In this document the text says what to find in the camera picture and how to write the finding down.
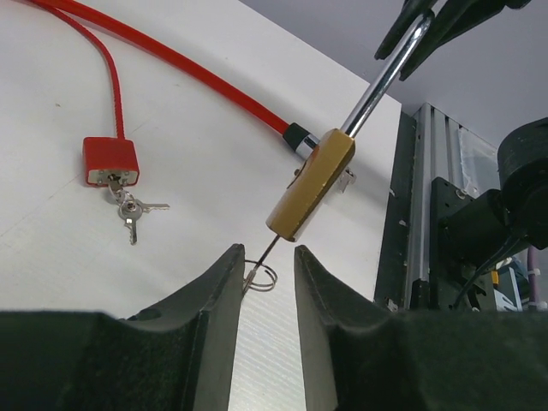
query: black mount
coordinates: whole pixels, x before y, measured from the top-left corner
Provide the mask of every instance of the black mount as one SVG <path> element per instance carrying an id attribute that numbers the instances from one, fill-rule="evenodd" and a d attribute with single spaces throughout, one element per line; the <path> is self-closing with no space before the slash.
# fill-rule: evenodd
<path id="1" fill-rule="evenodd" d="M 548 409 L 543 313 L 391 313 L 295 250 L 307 409 Z"/>
<path id="2" fill-rule="evenodd" d="M 232 246 L 133 317 L 0 313 L 1 409 L 227 409 L 244 274 Z"/>
<path id="3" fill-rule="evenodd" d="M 429 286 L 417 297 L 423 307 L 450 309 L 462 285 L 493 255 L 502 260 L 530 245 L 548 247 L 547 141 L 548 118 L 510 133 L 497 153 L 501 189 L 475 200 L 442 178 L 432 182 Z M 507 243 L 512 247 L 505 249 Z M 494 308 L 491 279 L 479 277 L 467 300 L 469 307 Z"/>

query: metal wire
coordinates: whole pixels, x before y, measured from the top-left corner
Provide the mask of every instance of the metal wire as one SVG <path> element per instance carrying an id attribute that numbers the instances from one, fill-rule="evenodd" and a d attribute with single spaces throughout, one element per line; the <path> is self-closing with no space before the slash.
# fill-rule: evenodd
<path id="1" fill-rule="evenodd" d="M 453 310 L 456 310 L 459 307 L 462 299 L 472 288 L 476 280 L 485 274 L 485 272 L 493 267 L 498 261 L 502 260 L 504 256 L 512 250 L 512 248 L 517 246 L 519 242 L 519 238 L 514 238 L 512 236 L 508 237 L 503 245 L 485 263 L 476 269 L 475 273 L 468 279 L 468 281 L 466 281 L 466 283 L 462 286 L 461 291 L 459 291 L 459 294 L 456 296 L 455 302 L 452 305 Z"/>
<path id="2" fill-rule="evenodd" d="M 259 263 L 258 261 L 254 261 L 251 259 L 246 259 L 246 263 L 253 264 L 253 267 L 262 267 L 265 270 L 265 274 L 271 279 L 270 283 L 255 283 L 251 282 L 248 289 L 252 289 L 253 291 L 259 291 L 260 293 L 267 293 L 269 291 L 272 291 L 274 287 L 276 287 L 277 283 L 277 274 L 270 266 Z"/>

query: black bracket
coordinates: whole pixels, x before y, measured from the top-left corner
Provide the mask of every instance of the black bracket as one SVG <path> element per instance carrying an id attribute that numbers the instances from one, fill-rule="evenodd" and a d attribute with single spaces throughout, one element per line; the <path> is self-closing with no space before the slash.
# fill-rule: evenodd
<path id="1" fill-rule="evenodd" d="M 127 320 L 0 313 L 0 408 L 227 409 L 244 253 Z"/>
<path id="2" fill-rule="evenodd" d="M 402 112 L 374 296 L 375 302 L 389 309 L 404 307 L 416 126 L 416 121 Z"/>
<path id="3" fill-rule="evenodd" d="M 307 409 L 548 409 L 543 313 L 391 313 L 295 250 Z"/>
<path id="4" fill-rule="evenodd" d="M 428 308 L 449 310 L 462 285 L 474 274 L 475 266 L 450 253 L 451 246 L 444 236 L 444 224 L 474 201 L 460 188 L 437 177 L 432 182 L 430 202 L 430 272 Z M 468 294 L 473 305 L 495 309 L 491 276 L 483 276 Z"/>

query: white table surface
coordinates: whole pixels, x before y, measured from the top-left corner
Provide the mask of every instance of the white table surface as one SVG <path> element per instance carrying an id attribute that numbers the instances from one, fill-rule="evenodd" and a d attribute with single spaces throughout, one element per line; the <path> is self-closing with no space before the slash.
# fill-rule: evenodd
<path id="1" fill-rule="evenodd" d="M 236 0 L 87 0 L 205 65 L 316 135 L 342 124 L 367 84 Z M 110 82 L 94 47 L 40 9 L 0 0 L 2 309 L 102 310 L 129 316 L 201 274 L 231 244 L 256 259 L 265 219 L 300 165 L 279 136 L 189 76 L 98 33 L 117 63 L 125 124 L 140 160 L 134 194 L 167 202 L 139 242 L 86 187 L 81 143 L 114 134 Z M 358 136 L 358 181 L 330 197 L 299 243 L 372 298 L 400 104 L 384 97 Z M 268 264 L 274 292 L 243 302 L 233 410 L 305 409 L 293 250 Z"/>

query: gold padlock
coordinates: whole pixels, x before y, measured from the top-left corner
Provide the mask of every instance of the gold padlock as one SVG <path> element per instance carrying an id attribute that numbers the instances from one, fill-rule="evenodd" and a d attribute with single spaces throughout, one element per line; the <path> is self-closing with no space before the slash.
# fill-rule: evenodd
<path id="1" fill-rule="evenodd" d="M 266 225 L 287 241 L 297 241 L 307 221 L 355 153 L 354 139 L 335 128 L 303 164 Z"/>

